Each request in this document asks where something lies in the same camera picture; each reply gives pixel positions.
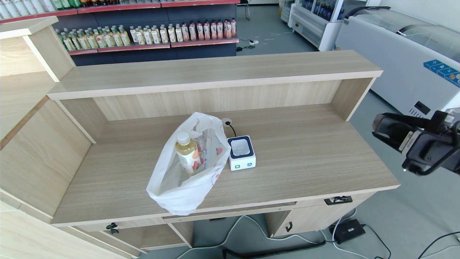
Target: plastic bag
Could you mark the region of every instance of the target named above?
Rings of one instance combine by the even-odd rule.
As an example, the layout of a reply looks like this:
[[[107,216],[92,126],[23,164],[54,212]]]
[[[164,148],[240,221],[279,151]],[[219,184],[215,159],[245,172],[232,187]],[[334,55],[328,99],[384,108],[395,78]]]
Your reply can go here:
[[[200,152],[201,166],[198,173],[189,176],[182,168],[174,146],[177,134],[189,133],[195,139]],[[222,121],[200,112],[193,113],[166,142],[147,192],[162,208],[173,215],[192,213],[213,187],[230,156],[230,145],[224,133]]]

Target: display refrigerator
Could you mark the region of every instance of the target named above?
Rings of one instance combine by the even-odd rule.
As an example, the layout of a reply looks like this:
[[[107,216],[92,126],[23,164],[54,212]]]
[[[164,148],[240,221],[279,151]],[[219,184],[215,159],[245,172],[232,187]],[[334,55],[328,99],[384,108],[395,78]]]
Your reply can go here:
[[[460,33],[374,7],[347,15],[336,46],[383,69],[371,89],[401,113],[460,119]]]
[[[285,0],[281,20],[319,51],[329,51],[348,10],[379,3],[380,0]]]

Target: power adapter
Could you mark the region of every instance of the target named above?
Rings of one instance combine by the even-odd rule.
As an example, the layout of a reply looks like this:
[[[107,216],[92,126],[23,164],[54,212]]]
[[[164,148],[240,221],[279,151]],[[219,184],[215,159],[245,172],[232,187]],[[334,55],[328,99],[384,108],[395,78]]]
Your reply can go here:
[[[335,225],[329,227],[331,234],[334,232],[334,227]],[[340,223],[335,230],[335,236],[333,236],[333,238],[337,241],[337,244],[341,244],[343,242],[352,240],[353,238],[364,235],[365,233],[366,231],[361,226],[361,224],[359,224],[358,220],[353,219]]]

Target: gray floor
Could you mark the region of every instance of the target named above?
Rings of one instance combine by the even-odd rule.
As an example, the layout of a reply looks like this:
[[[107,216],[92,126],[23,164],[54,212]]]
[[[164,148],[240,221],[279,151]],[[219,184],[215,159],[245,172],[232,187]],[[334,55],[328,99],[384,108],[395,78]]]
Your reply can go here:
[[[303,52],[312,49],[299,35],[284,33],[289,32],[290,29],[278,20],[277,7],[251,7],[251,21],[243,22],[243,12],[238,18],[240,38],[257,39],[256,36],[262,39],[274,38],[269,41],[259,40],[267,44],[258,44],[255,49],[245,49],[244,54]],[[392,171],[401,183],[401,187],[372,196],[358,206],[355,218],[374,228],[391,249],[392,259],[414,259],[436,237],[460,230],[460,200],[456,196],[460,186],[460,177],[444,169],[439,169],[426,177],[417,177],[403,172],[401,169],[402,155],[379,142],[371,134],[372,120],[376,114],[382,112],[394,112],[394,109],[376,94],[369,92],[351,118],[351,123]],[[266,231],[263,215],[252,215],[252,217],[260,222]],[[237,218],[226,218],[215,222],[208,220],[195,222],[194,246],[212,246],[220,243],[236,220]],[[319,232],[308,232],[301,235],[311,241],[323,240]],[[239,253],[248,253],[294,247],[304,243],[296,237],[287,241],[269,241],[264,238],[253,222],[244,218],[235,227],[224,246],[191,251],[182,259],[220,259],[224,247]],[[449,245],[460,245],[460,242],[453,236],[446,237],[430,248],[427,254]],[[360,253],[369,259],[375,256],[388,258],[386,249],[371,231],[339,247]],[[185,247],[155,250],[142,254],[141,259],[174,259],[186,250]],[[270,258],[356,259],[360,257],[339,251],[328,243],[321,248]],[[460,247],[452,248],[430,258],[460,258]]]

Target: chest freezer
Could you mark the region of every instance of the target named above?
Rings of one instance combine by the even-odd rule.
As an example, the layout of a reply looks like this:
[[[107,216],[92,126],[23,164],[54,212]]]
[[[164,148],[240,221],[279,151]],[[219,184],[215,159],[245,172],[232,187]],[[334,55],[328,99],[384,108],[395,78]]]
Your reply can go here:
[[[460,119],[460,34],[377,7],[350,12],[336,47],[352,49],[384,70],[372,90],[405,115],[434,111]]]

